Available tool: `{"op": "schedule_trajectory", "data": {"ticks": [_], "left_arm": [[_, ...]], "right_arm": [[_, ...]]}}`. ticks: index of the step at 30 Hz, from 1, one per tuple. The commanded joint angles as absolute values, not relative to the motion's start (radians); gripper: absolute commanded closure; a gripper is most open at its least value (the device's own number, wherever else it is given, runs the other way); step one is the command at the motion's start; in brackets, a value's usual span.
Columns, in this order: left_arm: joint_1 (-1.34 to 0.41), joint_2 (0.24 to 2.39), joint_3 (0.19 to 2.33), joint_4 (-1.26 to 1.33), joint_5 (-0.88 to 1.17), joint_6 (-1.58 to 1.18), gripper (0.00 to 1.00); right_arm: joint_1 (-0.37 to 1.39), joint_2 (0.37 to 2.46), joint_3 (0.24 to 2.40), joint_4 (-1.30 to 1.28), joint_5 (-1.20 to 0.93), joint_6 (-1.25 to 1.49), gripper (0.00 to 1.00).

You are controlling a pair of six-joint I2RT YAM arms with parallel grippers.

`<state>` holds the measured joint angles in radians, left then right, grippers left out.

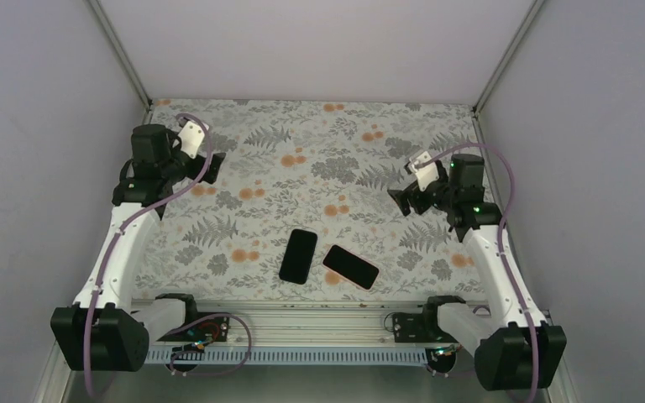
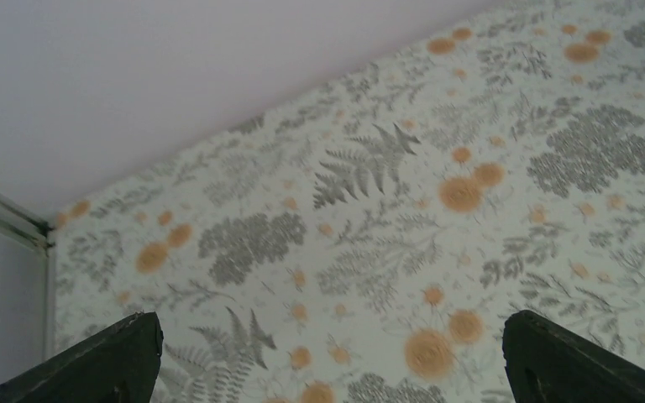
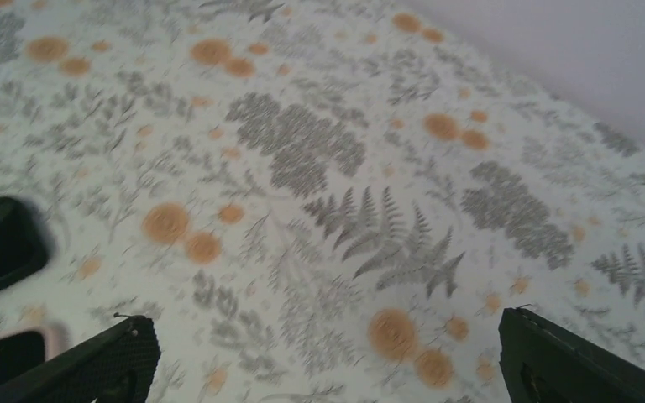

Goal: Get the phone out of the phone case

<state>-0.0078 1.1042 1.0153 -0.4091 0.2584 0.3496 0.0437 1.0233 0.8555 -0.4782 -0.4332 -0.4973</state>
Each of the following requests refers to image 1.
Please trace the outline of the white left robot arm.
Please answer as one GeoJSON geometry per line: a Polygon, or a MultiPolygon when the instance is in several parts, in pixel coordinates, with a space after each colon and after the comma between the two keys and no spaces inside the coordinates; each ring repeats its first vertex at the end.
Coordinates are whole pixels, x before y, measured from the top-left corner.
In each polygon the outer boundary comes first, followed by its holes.
{"type": "Polygon", "coordinates": [[[191,295],[166,293],[134,310],[134,282],[149,239],[173,202],[175,185],[212,184],[226,157],[212,149],[209,127],[189,118],[173,131],[134,128],[132,156],[113,190],[108,232],[91,274],[71,305],[55,308],[50,328],[70,369],[135,372],[149,346],[168,332],[193,338],[201,319],[191,295]]]}

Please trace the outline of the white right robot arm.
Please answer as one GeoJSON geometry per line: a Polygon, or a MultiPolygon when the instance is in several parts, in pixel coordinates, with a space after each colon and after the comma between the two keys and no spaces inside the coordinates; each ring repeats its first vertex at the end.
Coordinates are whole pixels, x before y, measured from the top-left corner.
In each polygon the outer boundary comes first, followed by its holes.
{"type": "Polygon", "coordinates": [[[511,250],[500,208],[485,200],[485,161],[455,154],[444,167],[427,151],[406,170],[416,179],[389,192],[403,215],[434,207],[447,215],[458,240],[475,262],[490,313],[478,315],[459,296],[431,296],[419,314],[393,315],[398,343],[453,343],[474,359],[486,390],[546,389],[560,364],[567,338],[538,309],[511,250]]]}

